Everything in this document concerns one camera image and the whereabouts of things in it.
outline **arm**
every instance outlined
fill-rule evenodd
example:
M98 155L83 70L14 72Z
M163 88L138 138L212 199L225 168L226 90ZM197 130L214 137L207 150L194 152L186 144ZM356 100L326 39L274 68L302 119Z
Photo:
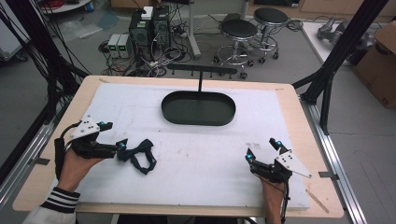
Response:
M260 177L264 199L266 224L281 224L280 208L283 201L284 183L271 183Z
M90 169L103 159L83 159L74 150L67 150L58 185L41 206L32 210L23 224L75 224L75 208L79 193L74 192Z

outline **jacket sleeve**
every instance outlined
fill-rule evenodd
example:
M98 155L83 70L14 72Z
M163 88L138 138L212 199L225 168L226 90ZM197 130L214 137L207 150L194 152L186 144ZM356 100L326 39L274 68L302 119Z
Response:
M75 224L79 193L54 188L48 199L32 210L23 224Z

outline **hand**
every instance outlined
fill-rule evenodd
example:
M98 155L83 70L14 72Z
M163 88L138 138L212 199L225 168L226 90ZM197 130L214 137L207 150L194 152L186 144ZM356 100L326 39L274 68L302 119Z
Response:
M56 187L74 192L79 182L91 168L102 160L103 159L84 159L78 156L72 148L69 148L64 155L64 166Z
M284 183L271 183L268 179L260 177L262 182L262 197L264 199L267 224L280 224L280 207L283 201Z

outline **dark green tray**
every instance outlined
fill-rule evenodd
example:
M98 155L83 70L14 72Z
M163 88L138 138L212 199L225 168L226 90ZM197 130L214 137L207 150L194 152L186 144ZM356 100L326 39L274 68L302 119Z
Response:
M163 98L163 117L175 124L222 126L233 120L235 102L207 91L174 91Z

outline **stool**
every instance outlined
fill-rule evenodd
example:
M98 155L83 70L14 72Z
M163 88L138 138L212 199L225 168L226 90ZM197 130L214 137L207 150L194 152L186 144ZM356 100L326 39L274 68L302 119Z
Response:
M273 58L277 59L279 57L279 47L271 35L278 27L285 25L288 16L275 8L262 7L254 11L253 18L258 24L263 25L262 31L256 34L253 43L250 43L251 47L264 51L264 56L259 59L259 63L265 62L267 51L271 50L275 51Z
M219 48L214 56L214 62L221 63L221 66L225 63L241 65L242 72L240 77L242 79L247 78L248 74L245 72L244 64L247 63L249 66L253 66L254 62L250 59L248 51L239 47L239 43L252 39L257 34L256 26L248 21L228 20L221 24L220 30L224 36L233 40L233 44Z

